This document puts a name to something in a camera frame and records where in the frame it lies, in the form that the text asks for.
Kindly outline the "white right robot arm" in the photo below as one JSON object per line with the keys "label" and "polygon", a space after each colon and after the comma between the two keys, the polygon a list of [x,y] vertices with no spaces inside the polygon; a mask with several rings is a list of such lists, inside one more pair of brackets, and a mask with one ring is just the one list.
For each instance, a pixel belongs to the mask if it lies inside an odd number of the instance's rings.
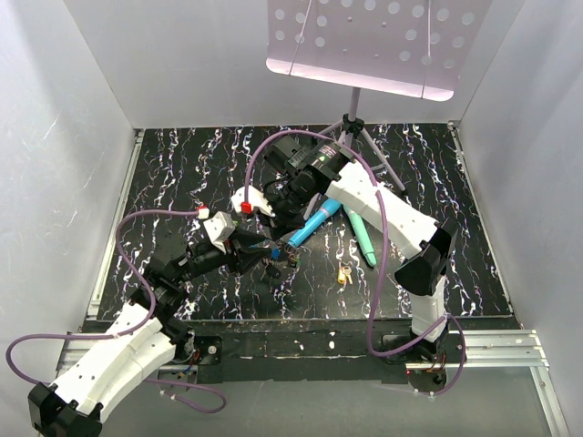
{"label": "white right robot arm", "polygon": [[279,192],[265,196],[269,212],[262,221],[271,228],[273,238],[303,226],[301,212],[315,194],[356,212],[382,232],[383,259],[392,246],[404,256],[394,278],[411,302],[411,339],[396,351],[413,350],[421,361],[436,360],[445,351],[444,286],[455,248],[456,222],[438,222],[411,207],[376,180],[360,155],[327,137],[303,147],[291,132],[282,131],[262,146],[264,159],[284,178]]}

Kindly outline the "orange capped key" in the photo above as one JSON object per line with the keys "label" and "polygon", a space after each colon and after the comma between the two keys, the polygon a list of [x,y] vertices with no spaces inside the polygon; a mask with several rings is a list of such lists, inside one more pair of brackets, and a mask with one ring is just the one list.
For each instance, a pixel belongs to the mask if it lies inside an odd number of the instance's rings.
{"label": "orange capped key", "polygon": [[337,282],[343,286],[352,284],[352,268],[348,265],[341,265],[338,269]]}

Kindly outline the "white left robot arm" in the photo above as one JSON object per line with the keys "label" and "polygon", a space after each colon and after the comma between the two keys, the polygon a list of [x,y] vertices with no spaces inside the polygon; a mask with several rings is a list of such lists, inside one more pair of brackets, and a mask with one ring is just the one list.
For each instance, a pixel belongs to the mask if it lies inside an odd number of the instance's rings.
{"label": "white left robot arm", "polygon": [[267,259],[265,236],[235,228],[218,249],[204,238],[168,262],[152,259],[144,276],[151,291],[135,290],[107,338],[98,340],[52,383],[28,394],[33,428],[44,436],[97,436],[115,407],[160,366],[182,364],[195,352],[195,332],[175,314],[185,282],[222,266],[242,275]]}

